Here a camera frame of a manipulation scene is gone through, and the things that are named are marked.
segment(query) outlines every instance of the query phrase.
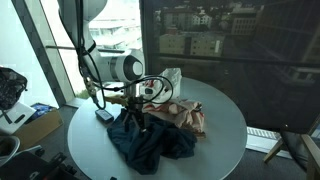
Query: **floor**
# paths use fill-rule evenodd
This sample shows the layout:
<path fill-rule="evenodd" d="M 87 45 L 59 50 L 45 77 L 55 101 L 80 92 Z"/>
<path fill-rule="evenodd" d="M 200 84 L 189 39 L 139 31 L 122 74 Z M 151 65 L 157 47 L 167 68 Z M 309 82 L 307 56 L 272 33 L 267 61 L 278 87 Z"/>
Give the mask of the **floor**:
<path fill-rule="evenodd" d="M 58 152 L 63 152 L 68 158 L 65 164 L 73 166 L 78 172 L 76 177 L 81 180 L 90 179 L 86 177 L 78 169 L 72 160 L 68 145 L 67 132 L 70 120 L 76 112 L 76 108 L 64 106 L 59 112 L 64 120 L 63 126 L 55 130 L 53 133 L 42 139 L 39 144 L 45 149 L 46 153 L 43 158 L 50 160 Z M 246 149 L 244 156 L 238 166 L 227 176 L 227 180 L 302 180 L 305 179 L 306 173 L 290 158 L 277 156 L 268 164 L 263 163 L 262 159 L 265 153 L 252 150 L 250 147 Z"/>

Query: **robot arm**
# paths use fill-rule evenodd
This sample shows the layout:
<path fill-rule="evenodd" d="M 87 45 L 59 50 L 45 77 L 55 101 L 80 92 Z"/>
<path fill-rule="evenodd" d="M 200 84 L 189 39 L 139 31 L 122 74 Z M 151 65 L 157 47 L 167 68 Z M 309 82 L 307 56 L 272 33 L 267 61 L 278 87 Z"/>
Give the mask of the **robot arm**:
<path fill-rule="evenodd" d="M 58 3 L 62 24 L 77 49 L 79 48 L 77 24 L 79 11 L 77 10 L 76 1 L 80 0 L 58 0 Z M 95 42 L 89 31 L 89 22 L 105 8 L 106 4 L 107 0 L 83 0 L 84 48 L 90 54 L 84 53 L 83 60 L 88 67 L 88 72 L 93 81 L 99 82 L 98 74 L 94 67 L 95 63 L 102 82 L 131 82 L 140 79 L 145 74 L 144 56 L 141 51 L 130 49 L 123 54 L 110 55 L 100 53 L 95 47 Z"/>

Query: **white table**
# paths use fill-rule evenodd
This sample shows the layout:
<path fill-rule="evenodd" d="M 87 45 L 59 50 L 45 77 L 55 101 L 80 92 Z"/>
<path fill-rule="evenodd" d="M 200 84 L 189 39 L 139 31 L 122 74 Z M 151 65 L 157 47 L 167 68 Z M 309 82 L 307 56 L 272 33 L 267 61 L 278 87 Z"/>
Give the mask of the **white table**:
<path fill-rule="evenodd" d="M 225 178 L 245 151 L 247 130 L 242 113 L 225 94 L 193 79 L 182 79 L 180 95 L 203 104 L 207 138 L 196 143 L 193 157 L 178 160 L 161 157 L 155 175 L 140 175 L 126 165 L 122 154 L 110 141 L 106 126 L 96 119 L 97 107 L 88 99 L 69 126 L 68 146 L 72 158 L 87 176 L 97 180 L 109 180 L 112 176 L 118 180 Z M 121 106 L 107 103 L 106 109 L 116 118 Z"/>

